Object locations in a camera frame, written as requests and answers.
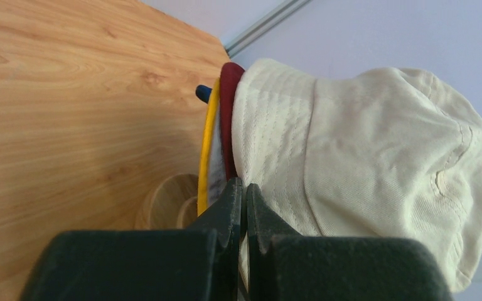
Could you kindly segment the dark red hat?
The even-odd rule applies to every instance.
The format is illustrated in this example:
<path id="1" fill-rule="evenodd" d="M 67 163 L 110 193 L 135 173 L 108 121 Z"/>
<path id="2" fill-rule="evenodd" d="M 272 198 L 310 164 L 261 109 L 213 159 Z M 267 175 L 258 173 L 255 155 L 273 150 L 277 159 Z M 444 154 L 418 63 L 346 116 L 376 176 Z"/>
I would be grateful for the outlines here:
<path id="1" fill-rule="evenodd" d="M 245 70 L 234 62 L 222 66 L 219 78 L 220 134 L 226 179 L 237 177 L 232 150 L 232 115 L 237 86 Z"/>

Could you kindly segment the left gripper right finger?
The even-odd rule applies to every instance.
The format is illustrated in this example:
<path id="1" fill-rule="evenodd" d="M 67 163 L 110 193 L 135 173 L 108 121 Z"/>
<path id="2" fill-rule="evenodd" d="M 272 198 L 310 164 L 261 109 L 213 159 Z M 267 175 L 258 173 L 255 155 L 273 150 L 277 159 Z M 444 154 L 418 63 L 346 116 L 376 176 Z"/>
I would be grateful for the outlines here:
<path id="1" fill-rule="evenodd" d="M 303 236 L 247 188 L 252 300 L 451 300 L 428 249 L 402 238 Z"/>

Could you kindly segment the blue hat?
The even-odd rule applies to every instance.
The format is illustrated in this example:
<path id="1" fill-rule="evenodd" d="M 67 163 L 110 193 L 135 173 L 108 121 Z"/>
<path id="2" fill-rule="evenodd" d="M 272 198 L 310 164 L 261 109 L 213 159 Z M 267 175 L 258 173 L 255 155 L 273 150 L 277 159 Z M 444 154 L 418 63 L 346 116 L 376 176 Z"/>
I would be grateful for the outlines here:
<path id="1" fill-rule="evenodd" d="M 204 103 L 208 103 L 212 94 L 212 88 L 205 85 L 198 85 L 195 89 L 196 97 Z"/>

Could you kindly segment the cream hat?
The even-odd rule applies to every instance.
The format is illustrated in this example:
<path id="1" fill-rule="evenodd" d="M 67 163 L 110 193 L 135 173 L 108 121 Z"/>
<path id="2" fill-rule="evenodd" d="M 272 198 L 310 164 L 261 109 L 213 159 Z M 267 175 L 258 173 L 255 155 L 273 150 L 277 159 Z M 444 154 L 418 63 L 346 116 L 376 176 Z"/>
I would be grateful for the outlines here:
<path id="1" fill-rule="evenodd" d="M 239 177 L 306 236 L 411 238 L 451 291 L 482 254 L 482 118 L 433 73 L 316 78 L 274 60 L 242 75 L 232 115 Z"/>

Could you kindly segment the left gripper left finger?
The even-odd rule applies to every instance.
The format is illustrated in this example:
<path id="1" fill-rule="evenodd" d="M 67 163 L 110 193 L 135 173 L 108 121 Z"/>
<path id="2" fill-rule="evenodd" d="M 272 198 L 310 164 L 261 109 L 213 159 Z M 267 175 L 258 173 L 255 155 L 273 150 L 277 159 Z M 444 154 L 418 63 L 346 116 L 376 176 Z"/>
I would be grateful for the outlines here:
<path id="1" fill-rule="evenodd" d="M 21 300 L 236 300 L 242 181 L 184 230 L 66 231 L 43 250 Z"/>

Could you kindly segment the yellow hat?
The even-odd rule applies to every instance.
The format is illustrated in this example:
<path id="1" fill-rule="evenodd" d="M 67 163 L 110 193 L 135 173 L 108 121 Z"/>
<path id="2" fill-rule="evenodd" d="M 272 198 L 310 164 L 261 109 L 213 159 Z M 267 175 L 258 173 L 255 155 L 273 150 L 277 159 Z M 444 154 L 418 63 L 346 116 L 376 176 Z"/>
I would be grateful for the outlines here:
<path id="1" fill-rule="evenodd" d="M 210 97 L 208 99 L 208 106 L 206 110 L 205 123 L 203 128 L 203 138 L 201 144 L 201 154 L 199 161 L 198 173 L 198 193 L 197 193 L 197 217 L 200 217 L 208 208 L 208 169 L 210 152 L 212 149 L 213 132 L 215 126 L 215 119 L 217 116 L 219 106 L 220 94 L 220 79 L 217 78 L 214 82 Z"/>

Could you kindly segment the grey hat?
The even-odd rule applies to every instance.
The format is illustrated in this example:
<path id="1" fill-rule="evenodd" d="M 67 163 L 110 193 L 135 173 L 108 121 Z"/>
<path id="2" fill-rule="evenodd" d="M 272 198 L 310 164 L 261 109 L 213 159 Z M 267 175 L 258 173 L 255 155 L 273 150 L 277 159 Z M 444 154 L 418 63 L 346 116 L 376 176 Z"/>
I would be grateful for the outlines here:
<path id="1" fill-rule="evenodd" d="M 206 185 L 208 207 L 219 199 L 226 182 L 222 143 L 219 139 L 213 139 L 208 163 Z"/>

